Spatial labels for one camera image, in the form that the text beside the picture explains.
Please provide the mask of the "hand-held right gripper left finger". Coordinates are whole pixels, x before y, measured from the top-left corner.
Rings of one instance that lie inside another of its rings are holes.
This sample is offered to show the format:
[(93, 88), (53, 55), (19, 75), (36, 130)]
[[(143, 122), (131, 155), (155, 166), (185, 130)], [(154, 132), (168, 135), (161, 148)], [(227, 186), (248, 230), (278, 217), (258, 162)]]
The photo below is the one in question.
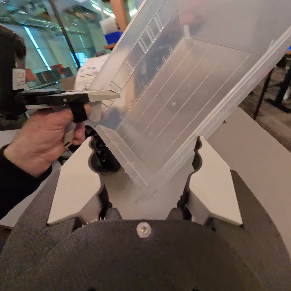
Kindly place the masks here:
[(87, 225), (105, 217), (111, 204), (96, 167), (96, 144), (90, 136), (60, 168), (47, 221), (49, 225), (71, 218), (78, 218), (82, 225)]

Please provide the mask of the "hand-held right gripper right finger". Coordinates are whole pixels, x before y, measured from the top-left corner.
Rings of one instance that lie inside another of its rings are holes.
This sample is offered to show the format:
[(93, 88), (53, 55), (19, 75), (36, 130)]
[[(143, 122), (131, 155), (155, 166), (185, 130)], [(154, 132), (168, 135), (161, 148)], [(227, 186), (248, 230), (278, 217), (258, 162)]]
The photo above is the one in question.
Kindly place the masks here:
[(187, 177), (177, 207), (184, 219), (207, 225), (212, 219), (242, 226), (235, 186), (229, 165), (199, 136), (194, 149), (193, 172)]

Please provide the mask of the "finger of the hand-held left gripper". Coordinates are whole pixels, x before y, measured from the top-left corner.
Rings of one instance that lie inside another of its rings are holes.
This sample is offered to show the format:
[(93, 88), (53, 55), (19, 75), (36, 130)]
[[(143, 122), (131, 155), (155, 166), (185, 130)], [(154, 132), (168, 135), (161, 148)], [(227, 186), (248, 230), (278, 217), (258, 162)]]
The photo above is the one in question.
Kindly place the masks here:
[(102, 102), (105, 100), (115, 100), (120, 98), (120, 94), (111, 90), (95, 90), (88, 91), (87, 104), (90, 105), (91, 111), (88, 117), (88, 121), (92, 123), (99, 122), (101, 120)]

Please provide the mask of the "black drawer cabinet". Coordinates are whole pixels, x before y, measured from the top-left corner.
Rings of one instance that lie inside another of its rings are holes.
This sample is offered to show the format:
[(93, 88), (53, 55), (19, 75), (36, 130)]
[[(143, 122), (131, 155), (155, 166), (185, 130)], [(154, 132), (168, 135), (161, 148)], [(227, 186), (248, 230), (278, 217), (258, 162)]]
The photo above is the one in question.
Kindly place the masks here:
[(90, 160), (92, 168), (98, 172), (117, 172), (121, 168), (120, 163), (96, 131), (86, 125), (85, 136), (93, 137), (93, 141), (90, 144), (94, 150), (94, 154)]

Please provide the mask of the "large clear plastic drawer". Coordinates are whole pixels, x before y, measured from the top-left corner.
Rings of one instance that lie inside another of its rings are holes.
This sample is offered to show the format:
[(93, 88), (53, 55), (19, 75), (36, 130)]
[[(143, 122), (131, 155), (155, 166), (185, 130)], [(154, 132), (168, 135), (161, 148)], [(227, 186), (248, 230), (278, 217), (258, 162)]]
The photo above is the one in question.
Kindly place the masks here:
[(120, 98), (95, 130), (150, 199), (290, 46), (291, 1), (144, 1), (89, 90)]

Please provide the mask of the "person's left forearm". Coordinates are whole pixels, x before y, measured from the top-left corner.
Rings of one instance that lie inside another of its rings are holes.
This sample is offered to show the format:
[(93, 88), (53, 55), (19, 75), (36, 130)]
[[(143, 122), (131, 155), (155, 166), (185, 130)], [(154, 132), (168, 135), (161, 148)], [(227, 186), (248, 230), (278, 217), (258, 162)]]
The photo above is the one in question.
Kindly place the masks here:
[(6, 144), (0, 149), (0, 219), (35, 192), (53, 170), (51, 165), (39, 177), (28, 174), (5, 157), (4, 150), (9, 145)]

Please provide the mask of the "person's left hand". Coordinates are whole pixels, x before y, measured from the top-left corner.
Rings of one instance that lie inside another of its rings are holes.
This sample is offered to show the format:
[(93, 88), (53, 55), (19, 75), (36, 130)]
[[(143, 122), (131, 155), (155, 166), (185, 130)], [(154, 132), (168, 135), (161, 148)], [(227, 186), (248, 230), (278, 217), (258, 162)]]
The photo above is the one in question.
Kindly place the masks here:
[(73, 120), (70, 108), (36, 111), (4, 150), (5, 158), (28, 174), (41, 176), (66, 151), (63, 136)]

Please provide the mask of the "blue storage box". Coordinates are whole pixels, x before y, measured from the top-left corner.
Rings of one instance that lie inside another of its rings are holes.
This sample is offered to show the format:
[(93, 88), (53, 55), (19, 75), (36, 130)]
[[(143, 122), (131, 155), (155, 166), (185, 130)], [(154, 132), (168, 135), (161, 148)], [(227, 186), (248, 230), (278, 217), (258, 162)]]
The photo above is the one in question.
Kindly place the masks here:
[(122, 36), (122, 31), (115, 31), (108, 34), (105, 34), (104, 37), (106, 39), (107, 45), (115, 44), (119, 41), (120, 37)]

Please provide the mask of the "black pole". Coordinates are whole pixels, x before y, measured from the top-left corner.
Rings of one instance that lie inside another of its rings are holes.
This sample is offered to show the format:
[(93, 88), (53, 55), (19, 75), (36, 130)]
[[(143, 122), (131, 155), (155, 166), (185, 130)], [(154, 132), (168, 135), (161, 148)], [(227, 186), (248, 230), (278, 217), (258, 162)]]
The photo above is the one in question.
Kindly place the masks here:
[(71, 41), (69, 39), (69, 36), (67, 34), (67, 31), (66, 31), (66, 28), (65, 28), (65, 26), (64, 26), (64, 24), (63, 24), (63, 22), (61, 20), (60, 13), (59, 13), (56, 5), (55, 5), (54, 0), (49, 0), (49, 3), (50, 3), (51, 8), (53, 9), (53, 13), (54, 13), (54, 15), (55, 15), (55, 17), (57, 19), (57, 22), (59, 23), (59, 25), (61, 27), (61, 31), (63, 32), (64, 38), (65, 38), (65, 40), (67, 42), (67, 45), (68, 45), (68, 47), (70, 49), (70, 52), (72, 53), (72, 56), (73, 56), (73, 58), (74, 58), (74, 60), (76, 62), (77, 68), (79, 69), (81, 67), (80, 66), (80, 62), (79, 62), (79, 60), (78, 60), (78, 58), (77, 58), (77, 56), (75, 54), (75, 50), (74, 50), (74, 48), (72, 46), (72, 43), (71, 43)]

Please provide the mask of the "wooden post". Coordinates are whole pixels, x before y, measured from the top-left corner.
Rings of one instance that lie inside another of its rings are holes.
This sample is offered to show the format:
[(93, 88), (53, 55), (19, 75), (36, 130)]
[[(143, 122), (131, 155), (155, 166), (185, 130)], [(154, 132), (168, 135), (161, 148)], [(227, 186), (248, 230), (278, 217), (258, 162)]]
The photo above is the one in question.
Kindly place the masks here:
[(130, 23), (128, 1), (110, 0), (110, 4), (115, 16), (115, 22), (117, 23), (119, 30), (125, 32), (128, 24)]

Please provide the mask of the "black desk frame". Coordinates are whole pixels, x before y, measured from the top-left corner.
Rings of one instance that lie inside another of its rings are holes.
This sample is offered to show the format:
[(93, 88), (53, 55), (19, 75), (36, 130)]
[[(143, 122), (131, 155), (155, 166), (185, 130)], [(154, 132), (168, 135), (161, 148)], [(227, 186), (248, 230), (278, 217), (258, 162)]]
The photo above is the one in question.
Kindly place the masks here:
[(291, 67), (290, 67), (290, 50), (286, 52), (284, 59), (286, 60), (286, 64), (289, 64), (289, 68), (286, 72), (285, 78), (281, 83), (277, 83), (273, 86), (278, 86), (280, 89), (276, 95), (276, 98), (273, 99), (264, 99), (265, 93), (267, 92), (267, 89), (269, 87), (270, 81), (271, 81), (271, 76), (273, 71), (275, 70), (275, 67), (271, 69), (271, 71), (269, 71), (269, 73), (267, 74), (265, 81), (264, 81), (264, 85), (253, 115), (253, 120), (256, 120), (260, 107), (262, 105), (262, 102), (265, 100), (266, 102), (268, 102), (269, 104), (271, 104), (273, 107), (278, 108), (279, 110), (285, 112), (285, 113), (290, 113), (291, 110), (289, 107), (286, 107), (285, 105), (283, 105), (283, 100), (284, 97), (286, 96), (286, 93), (288, 92), (288, 90), (290, 89), (290, 82), (291, 82)]

